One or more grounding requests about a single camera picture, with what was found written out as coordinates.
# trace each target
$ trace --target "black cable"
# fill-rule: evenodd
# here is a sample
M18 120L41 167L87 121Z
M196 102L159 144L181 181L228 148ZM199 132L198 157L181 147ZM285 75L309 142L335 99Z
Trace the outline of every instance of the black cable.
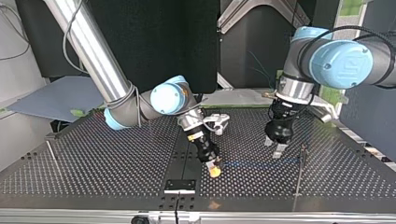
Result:
M177 209L178 209L178 200L180 197L180 193L177 195L177 201L176 201L176 207L175 207L175 223L178 224L178 214L177 214Z
M380 34L385 35L385 36L395 36L396 35L396 31L388 31L388 32L385 32L385 33L380 33ZM358 40L362 40L362 39L370 38L370 37L375 37L375 35L371 35L371 34L369 34L369 35L361 35L361 36L356 37L353 40L354 41L358 41Z
M377 87L384 90L396 90L396 87L386 87L386 86L377 86Z
M24 55L25 53L27 53L27 51L29 50L29 48L30 48L30 44L27 46L27 48L25 49L24 52L19 53L19 54L14 55L14 56L6 57L6 58L1 58L0 61L5 61L5 60L10 60L10 59L15 59L15 58L21 57L22 55Z
M294 10L293 10L293 16L291 17L291 36L293 36L293 32L294 32L294 19L296 17L296 13L297 13L297 7L298 7L298 1L296 0L296 3L294 4Z

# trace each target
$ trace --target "metal rod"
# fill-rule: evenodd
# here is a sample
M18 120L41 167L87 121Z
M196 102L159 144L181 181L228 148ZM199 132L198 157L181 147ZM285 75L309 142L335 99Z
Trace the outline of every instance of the metal rod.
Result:
M301 196L300 193L300 186L301 186L301 181L303 178L303 171L306 165L306 160L307 160L307 156L308 156L308 152L307 152L307 145L306 144L302 144L301 145L301 149L300 149L300 159L299 159L299 172L298 172L298 179L297 179L297 186L296 186L296 190L294 193L294 203L293 203L293 208L292 211L295 212L296 211L296 207L297 207L297 200L298 197Z
M52 146L50 145L50 141L46 141L46 143L47 143L47 146L49 147L50 155L52 156L52 158L53 158L55 161L57 161L58 159L56 159L55 153L53 152Z
M79 1L83 0L45 0L63 31ZM129 83L85 3L73 21L68 38L106 102L117 101L127 94Z

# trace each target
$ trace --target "ur robot arm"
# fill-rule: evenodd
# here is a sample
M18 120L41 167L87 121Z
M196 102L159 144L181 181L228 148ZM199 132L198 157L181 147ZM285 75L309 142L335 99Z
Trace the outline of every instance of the ur robot arm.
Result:
M212 177L220 175L219 148L210 140L210 131L221 135L230 118L228 115L205 118L182 76L139 94L122 73L83 0L45 2L62 30L69 34L70 43L104 97L108 126L121 130L162 115L175 115L188 139L197 146L198 159L205 163Z
M326 29L300 27L291 40L270 107L272 117L265 127L265 145L277 143L273 158L280 158L291 142L294 120L309 105L323 101L312 93L315 85L339 90L360 84L396 86L394 50L380 38L332 40Z

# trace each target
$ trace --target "perforated metal table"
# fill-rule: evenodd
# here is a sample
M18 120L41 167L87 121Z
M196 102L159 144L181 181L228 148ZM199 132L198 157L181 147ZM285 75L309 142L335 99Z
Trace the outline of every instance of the perforated metal table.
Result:
M176 118L115 132L95 113L49 142L54 155L43 145L0 174L0 217L13 209L396 213L396 174L337 128L305 113L274 160L265 108L215 112L231 117L224 135L212 136L224 160L219 178L196 159ZM302 143L308 160L295 195ZM169 179L196 181L195 194L164 194Z

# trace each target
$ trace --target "metal bracket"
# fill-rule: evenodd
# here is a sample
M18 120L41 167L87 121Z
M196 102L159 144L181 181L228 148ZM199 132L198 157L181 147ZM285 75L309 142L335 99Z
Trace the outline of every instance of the metal bracket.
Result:
M233 89L233 84L227 81L220 73L218 73L218 84L223 89Z
M219 31L227 33L251 9L258 6L269 6L276 9L288 22L293 21L294 6L297 0L233 0L218 20ZM297 5L294 24L295 28L310 22L300 5Z
M165 185L165 194L194 194L195 180L167 180Z
M311 107L320 107L320 108L324 108L328 114L319 117L323 122L328 122L331 121L332 119L339 119L337 112L335 111L335 108L333 105L331 105L330 103L328 103L327 101L323 100L322 98L315 96L314 101L312 101L311 103Z
M227 114L212 114L209 117L204 118L204 123L215 122L215 135L223 135L224 129L228 125L229 119L230 116Z

